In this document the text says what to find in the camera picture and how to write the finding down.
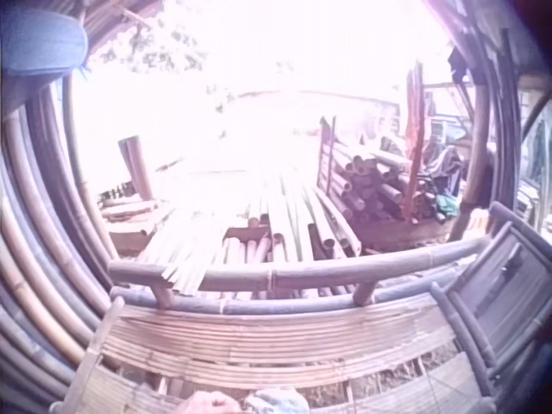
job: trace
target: woven bamboo seat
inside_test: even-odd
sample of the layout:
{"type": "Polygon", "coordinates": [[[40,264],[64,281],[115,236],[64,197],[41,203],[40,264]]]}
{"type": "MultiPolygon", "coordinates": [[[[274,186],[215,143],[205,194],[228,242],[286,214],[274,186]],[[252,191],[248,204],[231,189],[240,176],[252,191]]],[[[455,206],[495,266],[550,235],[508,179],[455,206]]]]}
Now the woven bamboo seat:
{"type": "MultiPolygon", "coordinates": [[[[308,315],[228,316],[154,310],[118,298],[53,413],[170,413],[179,398],[100,364],[140,368],[164,379],[253,391],[327,386],[393,369],[455,339],[428,294],[308,315]]],[[[480,400],[464,353],[387,392],[315,413],[467,412],[480,400]]]]}

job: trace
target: person's hand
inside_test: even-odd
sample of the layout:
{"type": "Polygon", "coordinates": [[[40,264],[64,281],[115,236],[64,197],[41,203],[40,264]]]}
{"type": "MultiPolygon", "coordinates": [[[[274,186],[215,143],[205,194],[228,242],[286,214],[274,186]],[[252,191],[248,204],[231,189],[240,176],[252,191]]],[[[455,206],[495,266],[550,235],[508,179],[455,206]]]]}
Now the person's hand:
{"type": "Polygon", "coordinates": [[[241,414],[240,404],[221,392],[195,392],[173,414],[241,414]]]}

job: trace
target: wooden post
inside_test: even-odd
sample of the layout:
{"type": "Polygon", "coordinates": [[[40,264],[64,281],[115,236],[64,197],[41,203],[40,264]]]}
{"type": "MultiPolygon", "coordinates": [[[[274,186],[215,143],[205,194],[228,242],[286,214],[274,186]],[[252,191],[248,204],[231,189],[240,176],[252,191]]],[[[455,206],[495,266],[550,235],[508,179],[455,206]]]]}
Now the wooden post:
{"type": "Polygon", "coordinates": [[[423,67],[416,62],[414,69],[409,72],[407,80],[408,94],[408,124],[406,126],[406,146],[409,159],[412,161],[410,181],[406,187],[403,203],[403,217],[406,221],[411,219],[412,201],[416,190],[417,174],[422,165],[422,150],[424,130],[424,106],[423,106],[423,67]]]}

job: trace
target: green object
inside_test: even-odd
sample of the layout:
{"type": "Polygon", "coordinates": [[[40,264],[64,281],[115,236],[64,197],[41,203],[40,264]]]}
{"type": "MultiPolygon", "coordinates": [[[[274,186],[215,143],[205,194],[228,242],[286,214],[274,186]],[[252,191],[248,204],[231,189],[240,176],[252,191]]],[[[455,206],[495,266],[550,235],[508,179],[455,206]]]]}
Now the green object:
{"type": "Polygon", "coordinates": [[[458,202],[456,198],[438,194],[436,203],[437,209],[445,216],[454,217],[458,215],[458,202]]]}

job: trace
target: bamboo pile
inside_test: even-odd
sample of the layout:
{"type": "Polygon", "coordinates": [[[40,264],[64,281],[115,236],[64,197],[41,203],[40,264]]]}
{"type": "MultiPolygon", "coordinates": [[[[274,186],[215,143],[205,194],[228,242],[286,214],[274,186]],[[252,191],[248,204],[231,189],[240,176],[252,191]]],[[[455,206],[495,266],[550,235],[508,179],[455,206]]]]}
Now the bamboo pile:
{"type": "MultiPolygon", "coordinates": [[[[404,221],[409,160],[338,141],[334,143],[331,166],[328,144],[322,146],[321,155],[319,186],[350,223],[404,221]]],[[[419,173],[415,188],[412,222],[433,218],[443,223],[447,216],[437,206],[437,189],[431,177],[419,173]]]]}

